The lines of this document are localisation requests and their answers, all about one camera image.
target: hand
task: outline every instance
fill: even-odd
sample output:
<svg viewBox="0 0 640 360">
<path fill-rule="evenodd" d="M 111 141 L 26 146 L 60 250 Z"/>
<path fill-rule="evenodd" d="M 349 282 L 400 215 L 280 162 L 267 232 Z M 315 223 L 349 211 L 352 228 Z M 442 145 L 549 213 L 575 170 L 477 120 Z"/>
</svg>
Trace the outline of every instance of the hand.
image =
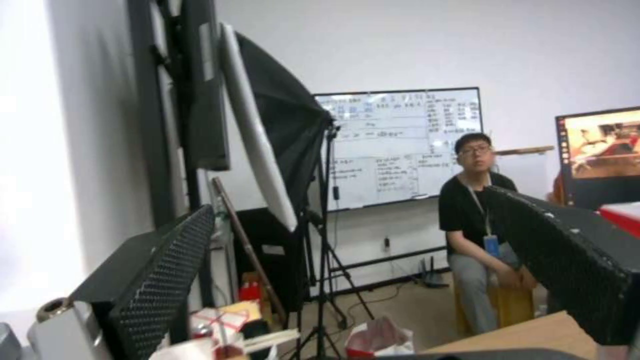
<svg viewBox="0 0 640 360">
<path fill-rule="evenodd" d="M 533 290 L 533 288 L 535 288 L 538 285 L 538 281 L 536 280 L 535 277 L 533 277 L 533 274 L 531 274 L 531 272 L 529 271 L 529 269 L 527 269 L 526 266 L 522 266 L 520 268 L 520 278 L 522 280 L 522 287 L 528 290 Z"/>
<path fill-rule="evenodd" d="M 495 273 L 498 277 L 500 287 L 509 289 L 520 289 L 522 287 L 522 276 L 507 264 L 503 264 Z"/>
</svg>

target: white wall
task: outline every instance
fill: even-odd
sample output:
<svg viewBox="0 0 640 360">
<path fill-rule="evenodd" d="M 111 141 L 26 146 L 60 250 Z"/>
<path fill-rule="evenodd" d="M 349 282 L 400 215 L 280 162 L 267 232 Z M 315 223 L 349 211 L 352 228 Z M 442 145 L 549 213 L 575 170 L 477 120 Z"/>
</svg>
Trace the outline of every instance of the white wall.
<svg viewBox="0 0 640 360">
<path fill-rule="evenodd" d="M 124 1 L 50 2 L 88 271 L 152 220 Z"/>
<path fill-rule="evenodd" d="M 124 2 L 2 1 L 0 48 L 0 321 L 23 337 L 152 221 Z"/>
<path fill-rule="evenodd" d="M 556 115 L 639 101 L 636 0 L 217 4 L 221 20 L 265 48 L 312 92 L 479 86 L 484 126 L 498 149 L 555 145 Z M 231 132 L 234 143 L 238 137 Z M 238 208 L 259 206 L 243 156 L 232 156 L 234 170 L 226 176 L 233 201 L 242 204 Z M 535 181 L 551 189 L 557 156 L 548 153 L 545 160 L 546 174 Z M 385 235 L 393 254 L 443 244 L 435 203 L 341 213 L 343 262 L 384 256 Z M 399 263 L 414 272 L 416 262 Z M 401 275 L 393 271 L 383 264 L 353 275 L 363 284 Z"/>
<path fill-rule="evenodd" d="M 0 322 L 24 334 L 84 262 L 43 0 L 0 2 L 0 49 Z"/>
</svg>

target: wooden desk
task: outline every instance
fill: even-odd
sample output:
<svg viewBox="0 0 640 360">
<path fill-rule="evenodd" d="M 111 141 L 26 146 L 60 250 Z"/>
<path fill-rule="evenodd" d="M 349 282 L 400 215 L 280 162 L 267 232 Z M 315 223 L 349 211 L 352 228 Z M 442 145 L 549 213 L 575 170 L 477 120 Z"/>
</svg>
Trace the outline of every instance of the wooden desk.
<svg viewBox="0 0 640 360">
<path fill-rule="evenodd" d="M 427 353 L 548 348 L 585 359 L 596 359 L 596 343 L 565 311 L 455 341 L 427 350 Z"/>
</svg>

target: id badge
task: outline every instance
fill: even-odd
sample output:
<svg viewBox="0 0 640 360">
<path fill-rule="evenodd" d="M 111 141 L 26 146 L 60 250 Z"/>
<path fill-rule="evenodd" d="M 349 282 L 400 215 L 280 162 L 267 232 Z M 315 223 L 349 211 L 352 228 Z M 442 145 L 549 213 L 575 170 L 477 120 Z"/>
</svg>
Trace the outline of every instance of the id badge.
<svg viewBox="0 0 640 360">
<path fill-rule="evenodd" d="M 483 238 L 484 249 L 496 258 L 500 257 L 500 245 L 498 244 L 498 237 L 496 235 L 487 235 Z"/>
</svg>

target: wooden stick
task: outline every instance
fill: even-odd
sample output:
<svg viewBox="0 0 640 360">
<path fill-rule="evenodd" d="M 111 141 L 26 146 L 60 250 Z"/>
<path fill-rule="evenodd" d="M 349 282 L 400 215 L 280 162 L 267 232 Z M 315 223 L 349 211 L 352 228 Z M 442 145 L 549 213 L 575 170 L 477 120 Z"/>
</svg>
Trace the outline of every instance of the wooden stick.
<svg viewBox="0 0 640 360">
<path fill-rule="evenodd" d="M 236 230 L 236 233 L 240 238 L 240 242 L 244 247 L 244 252 L 249 257 L 249 261 L 251 261 L 251 264 L 255 268 L 255 271 L 258 272 L 258 276 L 260 277 L 260 280 L 262 280 L 262 283 L 265 289 L 267 290 L 267 293 L 269 294 L 269 298 L 271 299 L 271 301 L 273 302 L 273 305 L 276 308 L 278 317 L 280 317 L 280 321 L 284 324 L 287 321 L 287 317 L 286 317 L 287 313 L 284 310 L 284 307 L 282 306 L 282 303 L 280 301 L 280 298 L 276 294 L 276 291 L 271 286 L 271 281 L 269 281 L 269 278 L 267 277 L 267 273 L 264 272 L 264 269 L 262 268 L 262 264 L 260 264 L 260 260 L 255 255 L 255 251 L 253 251 L 253 246 L 251 245 L 251 242 L 249 242 L 249 237 L 247 237 L 246 233 L 244 232 L 242 224 L 240 224 L 240 219 L 238 219 L 236 209 L 234 209 L 233 204 L 231 204 L 231 200 L 229 199 L 229 196 L 225 191 L 225 187 L 222 185 L 222 181 L 220 181 L 219 177 L 214 177 L 213 180 L 211 180 L 211 183 L 213 184 L 213 187 L 216 189 L 216 191 L 222 197 L 222 201 L 225 203 L 225 207 L 227 208 L 227 211 L 229 212 L 229 216 L 231 217 L 231 224 L 234 227 L 234 230 Z"/>
<path fill-rule="evenodd" d="M 498 150 L 493 153 L 500 156 L 505 155 L 524 155 L 524 154 L 536 154 L 539 152 L 547 152 L 553 150 L 554 147 L 549 146 L 538 146 L 538 147 L 523 147 L 521 149 L 509 149 L 509 150 Z"/>
</svg>

